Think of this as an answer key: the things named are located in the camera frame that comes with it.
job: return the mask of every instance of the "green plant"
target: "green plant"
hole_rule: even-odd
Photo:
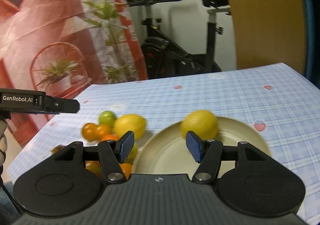
[[[74,61],[66,61],[66,60],[60,60],[57,62],[50,62],[49,67],[46,67],[44,69],[38,70],[41,71],[42,74],[45,76],[45,78],[37,84],[37,86],[41,85],[43,87],[44,85],[49,85],[52,83],[56,83],[66,76],[70,74],[70,72],[73,72],[76,70],[76,67],[80,65],[80,63],[75,63]]]
[[[123,29],[127,29],[126,26],[116,23],[116,19],[120,17],[120,14],[117,12],[114,5],[110,4],[108,0],[97,0],[95,2],[83,1],[83,3],[92,8],[90,11],[92,13],[91,17],[84,18],[83,20],[95,27],[103,29],[105,33],[108,33],[104,43],[106,46],[113,47],[116,59],[121,65],[118,68],[109,66],[105,69],[107,81],[125,81],[120,77],[121,75],[125,76],[127,80],[129,80],[133,70],[129,70],[125,65],[118,48],[119,38],[124,34]]]

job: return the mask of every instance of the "exercise bike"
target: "exercise bike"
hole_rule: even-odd
[[[205,7],[213,7],[207,12],[208,40],[206,54],[189,54],[161,31],[161,19],[156,18],[153,24],[151,6],[163,2],[179,2],[182,0],[128,0],[130,7],[145,6],[147,18],[142,24],[147,27],[148,37],[141,45],[150,79],[220,72],[214,61],[215,35],[223,34],[223,28],[216,28],[216,13],[229,12],[228,0],[203,0]]]

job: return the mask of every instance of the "white wall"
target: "white wall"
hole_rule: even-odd
[[[144,8],[130,8],[132,20],[140,43],[146,37],[145,27],[141,25]],[[159,3],[152,6],[154,18],[162,18],[162,31],[178,45],[191,54],[206,53],[207,8],[201,0]],[[219,13],[218,26],[224,28],[223,35],[217,35],[215,61],[223,71],[236,69],[236,48],[232,16]]]

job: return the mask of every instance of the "blue curtain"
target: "blue curtain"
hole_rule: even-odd
[[[307,23],[305,77],[320,88],[320,0],[304,0]]]

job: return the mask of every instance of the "tablecloth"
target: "tablecloth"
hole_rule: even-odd
[[[92,85],[76,97],[77,114],[52,118],[8,169],[13,182],[59,144],[83,141],[80,129],[103,110],[136,113],[157,133],[198,109],[253,126],[273,158],[302,178],[306,197],[298,215],[320,221],[320,90],[285,64],[174,78]]]

